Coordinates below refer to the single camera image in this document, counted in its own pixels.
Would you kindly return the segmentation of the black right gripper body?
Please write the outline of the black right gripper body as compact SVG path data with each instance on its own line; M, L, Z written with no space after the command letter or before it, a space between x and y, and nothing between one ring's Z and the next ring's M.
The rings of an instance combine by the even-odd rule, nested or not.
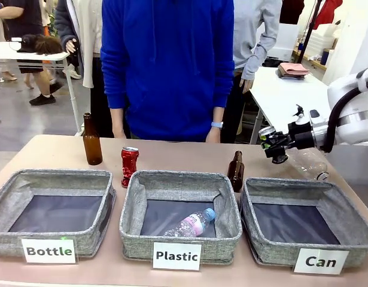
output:
M291 138L290 146L292 148L307 149L315 147L315 140L310 122L305 124L297 124L295 121L289 123L288 134Z

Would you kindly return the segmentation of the person's left hand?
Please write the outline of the person's left hand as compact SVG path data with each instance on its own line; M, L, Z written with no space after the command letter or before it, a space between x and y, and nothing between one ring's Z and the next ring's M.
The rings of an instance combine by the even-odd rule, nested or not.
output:
M206 143L219 144L221 138L221 129L218 127L211 127L207 137L205 139Z

